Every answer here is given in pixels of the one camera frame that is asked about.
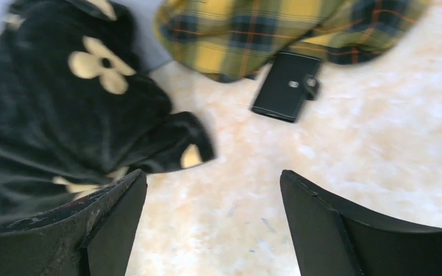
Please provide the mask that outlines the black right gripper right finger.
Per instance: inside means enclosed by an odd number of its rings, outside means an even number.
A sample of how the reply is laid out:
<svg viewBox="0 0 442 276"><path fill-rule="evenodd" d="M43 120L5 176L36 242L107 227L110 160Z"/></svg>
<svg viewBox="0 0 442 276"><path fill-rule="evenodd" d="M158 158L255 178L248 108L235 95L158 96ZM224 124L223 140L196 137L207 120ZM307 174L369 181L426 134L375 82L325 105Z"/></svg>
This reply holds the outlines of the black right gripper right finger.
<svg viewBox="0 0 442 276"><path fill-rule="evenodd" d="M442 275L442 228L370 210L291 170L280 190L301 275Z"/></svg>

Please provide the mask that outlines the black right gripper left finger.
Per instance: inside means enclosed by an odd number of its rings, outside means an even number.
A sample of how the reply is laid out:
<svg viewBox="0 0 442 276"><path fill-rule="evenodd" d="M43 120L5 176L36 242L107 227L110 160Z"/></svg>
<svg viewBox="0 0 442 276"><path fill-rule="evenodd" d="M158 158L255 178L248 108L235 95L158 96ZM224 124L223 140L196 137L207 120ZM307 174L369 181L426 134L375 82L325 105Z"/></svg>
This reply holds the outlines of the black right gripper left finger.
<svg viewBox="0 0 442 276"><path fill-rule="evenodd" d="M140 170L0 227L0 275L124 275L146 199Z"/></svg>

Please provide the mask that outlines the black leather card holder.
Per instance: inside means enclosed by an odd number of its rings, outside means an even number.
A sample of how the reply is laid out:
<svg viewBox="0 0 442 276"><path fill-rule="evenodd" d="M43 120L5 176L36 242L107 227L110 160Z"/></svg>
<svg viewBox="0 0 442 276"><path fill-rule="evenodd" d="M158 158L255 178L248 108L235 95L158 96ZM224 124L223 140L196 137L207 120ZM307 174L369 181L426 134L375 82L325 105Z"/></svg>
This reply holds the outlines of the black leather card holder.
<svg viewBox="0 0 442 276"><path fill-rule="evenodd" d="M305 101L316 100L320 82L317 74L322 60L280 52L256 96L251 111L280 121L294 123Z"/></svg>

